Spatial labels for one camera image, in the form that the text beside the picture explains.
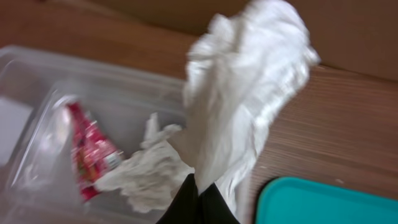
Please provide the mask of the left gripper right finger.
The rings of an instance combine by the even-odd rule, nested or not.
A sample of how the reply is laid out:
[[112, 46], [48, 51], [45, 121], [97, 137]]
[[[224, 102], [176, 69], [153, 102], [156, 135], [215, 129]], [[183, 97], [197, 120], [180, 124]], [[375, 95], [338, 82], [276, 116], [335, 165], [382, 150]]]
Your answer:
[[210, 185], [198, 198], [198, 223], [239, 224], [215, 184]]

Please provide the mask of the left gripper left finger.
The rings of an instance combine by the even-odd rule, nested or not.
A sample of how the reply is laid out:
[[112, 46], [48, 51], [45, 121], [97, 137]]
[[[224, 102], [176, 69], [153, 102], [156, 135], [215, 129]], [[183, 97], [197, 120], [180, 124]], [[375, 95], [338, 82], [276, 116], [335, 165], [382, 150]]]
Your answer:
[[188, 174], [172, 203], [156, 224], [195, 224], [198, 189], [194, 175]]

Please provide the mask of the grey paper napkin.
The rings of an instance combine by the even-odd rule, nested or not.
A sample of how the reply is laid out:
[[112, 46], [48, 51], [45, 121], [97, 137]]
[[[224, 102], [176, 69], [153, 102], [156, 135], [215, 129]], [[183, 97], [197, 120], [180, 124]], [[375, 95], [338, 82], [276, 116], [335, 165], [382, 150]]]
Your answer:
[[181, 129], [177, 124], [161, 129], [158, 114], [151, 114], [141, 150], [98, 179], [96, 189], [119, 190], [135, 212], [167, 209], [187, 175], [194, 172], [167, 142]]

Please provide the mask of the red snack wrapper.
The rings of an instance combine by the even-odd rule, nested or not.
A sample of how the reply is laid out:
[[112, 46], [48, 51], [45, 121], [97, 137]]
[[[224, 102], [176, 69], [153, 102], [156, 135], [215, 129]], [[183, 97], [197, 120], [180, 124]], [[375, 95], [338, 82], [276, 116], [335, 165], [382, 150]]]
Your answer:
[[95, 182], [124, 160], [120, 151], [100, 130], [97, 120], [79, 102], [66, 104], [72, 117], [72, 169], [84, 201], [97, 196]]

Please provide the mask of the white tissue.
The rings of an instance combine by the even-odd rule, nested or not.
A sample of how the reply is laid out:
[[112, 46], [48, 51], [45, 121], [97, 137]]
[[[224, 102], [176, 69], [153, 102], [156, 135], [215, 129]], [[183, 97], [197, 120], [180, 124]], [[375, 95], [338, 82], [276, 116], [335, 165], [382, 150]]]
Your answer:
[[195, 170], [199, 193], [215, 184], [230, 212], [279, 111], [319, 62], [308, 30], [286, 1], [252, 1], [217, 14], [188, 53], [186, 126], [169, 143]]

